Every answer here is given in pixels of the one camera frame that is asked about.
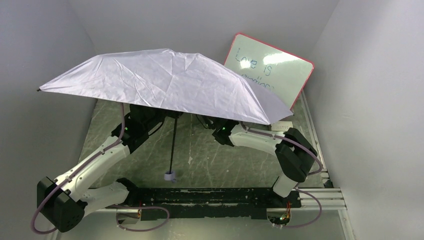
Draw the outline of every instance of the pink cable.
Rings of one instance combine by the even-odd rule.
[[[116,226],[119,227],[120,229],[123,229],[125,231],[129,231],[129,232],[138,232],[138,233],[141,233],[141,232],[153,231],[153,230],[156,230],[156,229],[162,227],[163,225],[165,225],[169,221],[169,219],[170,219],[170,212],[168,211],[168,209],[166,209],[164,207],[161,207],[161,206],[135,206],[135,207],[132,207],[132,206],[113,205],[111,207],[118,208],[118,209],[139,209],[139,210],[142,210],[142,209],[160,209],[160,210],[163,210],[163,211],[166,212],[166,219],[165,219],[165,221],[163,221],[161,224],[159,224],[159,225],[157,225],[155,227],[148,228],[148,229],[131,229],[131,228],[123,227],[119,223],[119,221],[118,221],[119,213],[116,214]]]
[[[318,198],[316,198],[314,195],[310,194],[307,191],[300,190],[299,188],[297,188],[297,186],[294,189],[296,191],[298,191],[299,193],[306,194],[306,195],[310,196],[311,198],[313,198],[316,201],[316,203],[318,204],[319,212],[318,212],[318,215],[316,215],[316,217],[314,219],[312,219],[311,221],[309,221],[307,223],[294,225],[294,226],[287,226],[287,225],[284,226],[287,229],[298,229],[298,228],[302,228],[302,227],[306,227],[308,225],[311,225],[311,224],[315,223],[321,217],[321,214],[323,213],[323,206],[321,205],[321,202],[318,200]]]
[[[124,114],[124,104],[121,103],[121,116],[122,116],[122,124],[121,124],[121,130],[120,130],[120,134],[118,139],[110,144],[109,146],[105,147],[103,149],[103,153],[106,152],[107,150],[115,147],[116,145],[121,143],[121,139],[124,136],[124,131],[125,131],[125,114]],[[81,166],[79,166],[75,171],[73,171],[73,173],[69,176],[69,179],[71,180],[72,178],[74,178],[79,172],[81,172],[81,170],[83,170],[87,165],[89,165],[94,159],[96,159],[98,156],[102,155],[102,152],[99,151],[96,154],[94,154],[92,157],[90,157],[87,161],[85,161],[83,164],[81,164]],[[31,219],[31,230],[36,233],[36,234],[50,234],[53,233],[54,231],[57,230],[57,228],[53,228],[47,231],[40,231],[38,229],[36,229],[36,219],[38,214],[40,213],[40,211],[44,208],[44,206],[46,205],[46,203],[50,200],[50,198],[60,189],[62,188],[65,184],[67,184],[68,182],[70,182],[68,179],[65,179],[64,181],[62,181],[59,185],[57,185],[53,191],[51,191],[45,198],[44,200],[41,202],[41,204],[37,207],[37,210],[35,211],[34,215],[32,216]]]

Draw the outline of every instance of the whiteboard frame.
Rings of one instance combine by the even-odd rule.
[[[276,47],[276,46],[274,46],[274,45],[268,44],[268,43],[266,43],[266,42],[264,42],[264,41],[261,41],[261,40],[259,40],[259,39],[257,39],[257,38],[254,38],[254,37],[249,36],[249,35],[247,35],[247,34],[244,34],[244,33],[242,33],[242,32],[238,32],[238,33],[236,33],[236,34],[235,34],[234,38],[232,39],[231,46],[229,47],[229,49],[228,49],[228,53],[227,53],[227,55],[226,55],[226,57],[225,57],[224,66],[225,66],[225,64],[227,63],[228,56],[230,55],[231,49],[233,48],[234,42],[236,41],[236,37],[237,37],[238,35],[243,35],[243,36],[245,36],[245,37],[247,37],[247,38],[250,38],[250,39],[252,39],[252,40],[255,40],[255,41],[257,41],[257,42],[259,42],[259,43],[261,43],[261,44],[265,44],[265,45],[267,45],[267,46],[270,46],[271,48],[277,49],[277,50],[279,50],[279,51],[281,51],[281,52],[284,52],[284,53],[286,53],[286,54],[293,55],[293,56],[295,56],[295,57],[297,57],[297,58],[299,58],[299,59],[302,59],[302,60],[303,60],[303,61],[305,61],[305,62],[308,62],[308,63],[312,64],[312,69],[310,70],[310,73],[308,74],[308,76],[307,76],[307,78],[306,78],[305,82],[303,83],[302,88],[300,89],[299,93],[297,94],[296,100],[293,102],[293,104],[292,104],[292,105],[291,105],[291,107],[290,107],[290,110],[292,110],[292,109],[293,109],[293,107],[295,106],[296,101],[298,101],[298,100],[299,100],[299,96],[301,95],[301,92],[303,91],[303,89],[304,89],[304,87],[305,87],[306,83],[307,83],[307,82],[308,82],[308,80],[309,80],[309,77],[310,77],[310,76],[311,76],[311,74],[312,74],[312,71],[313,71],[313,70],[314,70],[314,68],[315,68],[315,64],[314,64],[312,61],[309,61],[309,60],[307,60],[307,59],[305,59],[305,58],[303,58],[303,57],[300,57],[300,56],[298,56],[298,55],[295,55],[295,54],[293,54],[293,53],[291,53],[291,52],[288,52],[288,51],[286,51],[286,50],[283,50],[283,49],[281,49],[281,48],[279,48],[279,47]]]

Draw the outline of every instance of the umbrella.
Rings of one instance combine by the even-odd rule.
[[[277,95],[220,63],[171,49],[97,55],[40,90],[264,125],[293,114]]]

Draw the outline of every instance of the gray floor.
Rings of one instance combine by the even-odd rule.
[[[293,225],[307,223],[315,218],[317,211],[293,211]],[[139,221],[126,225],[132,229],[148,229],[163,220]],[[92,213],[74,229],[62,233],[60,240],[344,240],[339,213],[323,211],[318,221],[302,228],[272,227],[267,220],[249,217],[171,219],[158,230],[129,232],[116,227],[112,213]]]
[[[293,127],[312,143],[304,109],[302,101],[298,100],[293,109],[294,116],[285,120],[292,121]],[[99,100],[80,160],[100,146],[120,121],[119,105]],[[151,188],[270,187],[282,171],[274,156],[251,148],[220,145],[212,137],[212,130],[204,129],[194,115],[183,114],[178,120],[172,165],[177,174],[177,183],[165,181],[164,173],[169,169],[171,156],[173,125],[173,120],[167,119],[157,133],[129,157],[111,167],[93,187],[109,185],[122,177],[139,187]],[[312,169],[318,169],[316,163]],[[309,176],[300,187],[323,187],[320,175]]]

